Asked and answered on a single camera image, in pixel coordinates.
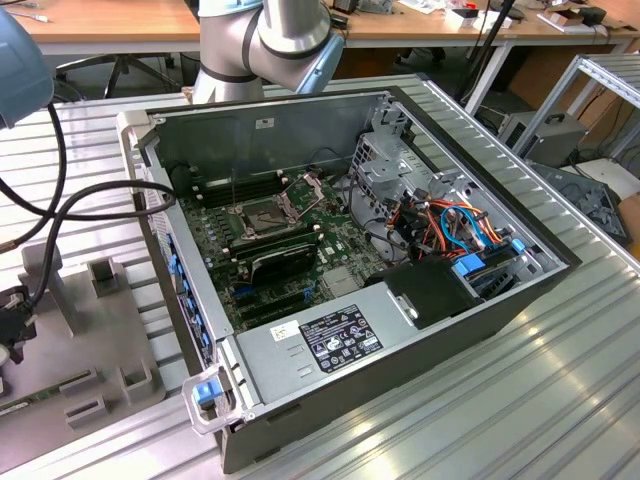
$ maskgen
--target power supply label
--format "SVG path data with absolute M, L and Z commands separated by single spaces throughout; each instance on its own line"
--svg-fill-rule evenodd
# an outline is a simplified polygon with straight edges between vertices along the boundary
M 334 372 L 382 348 L 356 305 L 300 325 L 320 370 Z

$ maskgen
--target blue cable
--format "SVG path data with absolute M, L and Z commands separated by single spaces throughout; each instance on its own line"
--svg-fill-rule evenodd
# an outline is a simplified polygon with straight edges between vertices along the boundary
M 480 228 L 478 228 L 478 223 L 475 221 L 475 219 L 473 218 L 473 216 L 464 208 L 462 207 L 447 207 L 442 211 L 442 215 L 440 216 L 440 226 L 442 227 L 442 232 L 444 233 L 445 237 L 447 237 L 447 239 L 449 239 L 449 241 L 451 241 L 452 243 L 455 243 L 456 245 L 464 248 L 464 251 L 469 253 L 469 247 L 467 247 L 464 243 L 456 240 L 455 238 L 453 238 L 453 236 L 451 235 L 451 233 L 449 233 L 449 228 L 447 227 L 446 224 L 446 213 L 447 210 L 456 210 L 460 213 L 462 213 L 465 217 L 467 217 L 467 219 L 469 220 L 469 222 L 471 223 L 471 226 L 473 227 L 473 230 L 476 232 L 476 235 L 478 236 L 478 238 L 480 238 L 480 240 L 482 240 L 482 243 L 484 243 L 485 245 L 493 245 L 493 242 L 491 241 L 491 239 L 480 230 Z

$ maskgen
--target desk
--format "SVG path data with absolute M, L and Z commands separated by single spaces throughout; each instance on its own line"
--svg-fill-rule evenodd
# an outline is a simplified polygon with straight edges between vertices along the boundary
M 199 26 L 183 0 L 41 0 L 53 23 L 19 21 L 45 55 L 100 53 L 186 52 L 198 50 Z M 444 13 L 430 15 L 399 3 L 388 16 L 356 12 L 350 15 L 348 48 L 466 47 L 473 46 L 478 31 L 454 29 Z M 502 30 L 466 110 L 475 114 L 514 46 L 614 45 L 626 50 L 640 32 L 604 35 L 565 35 L 525 11 L 526 19 Z
M 18 18 L 45 55 L 192 52 L 200 25 L 184 0 L 38 0 L 51 23 Z M 8 7 L 16 12 L 31 9 Z
M 476 2 L 484 8 L 484 1 Z M 465 107 L 474 115 L 480 107 L 491 84 L 516 46 L 562 46 L 562 45 L 607 45 L 612 52 L 623 53 L 640 32 L 617 31 L 609 38 L 599 33 L 587 35 L 567 35 L 547 25 L 536 15 L 539 11 L 523 9 L 526 15 L 521 23 L 509 29 L 502 29 L 494 45 L 497 46 L 483 75 Z M 473 46 L 478 30 L 473 27 L 452 28 L 444 21 L 444 12 L 435 11 L 429 15 L 417 12 L 405 5 L 394 4 L 394 14 L 381 18 L 371 13 L 354 13 L 349 16 L 349 48 L 371 47 L 467 47 Z

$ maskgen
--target open computer tower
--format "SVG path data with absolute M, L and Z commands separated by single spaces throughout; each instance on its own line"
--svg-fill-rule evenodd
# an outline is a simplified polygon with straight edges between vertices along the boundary
M 580 263 L 398 88 L 119 123 L 179 197 L 143 231 L 225 472 L 494 335 Z

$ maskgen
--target slotted aluminum surface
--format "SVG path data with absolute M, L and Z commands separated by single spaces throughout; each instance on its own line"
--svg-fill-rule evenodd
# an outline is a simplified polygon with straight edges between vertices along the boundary
M 585 55 L 578 69 L 640 108 L 640 55 Z
M 336 81 L 328 89 L 391 84 L 440 122 L 580 256 L 583 266 L 495 337 L 228 478 L 637 478 L 637 262 L 433 84 L 400 76 Z M 124 177 L 114 131 L 118 111 L 181 104 L 179 95 L 165 95 L 64 107 L 71 160 L 67 194 Z M 427 137 L 416 142 L 438 166 L 449 166 Z M 46 112 L 0 132 L 0 175 L 40 205 L 53 189 L 56 161 Z M 0 202 L 0 238 L 33 222 L 6 199 Z M 86 206 L 116 211 L 126 204 L 126 197 L 116 195 Z M 67 269 L 104 255 L 125 263 L 163 380 L 176 392 L 186 368 L 135 222 L 68 222 L 59 244 Z M 11 284 L 21 270 L 19 258 L 0 256 L 0 283 Z M 215 442 L 193 433 L 180 396 L 12 473 L 16 478 L 223 476 Z

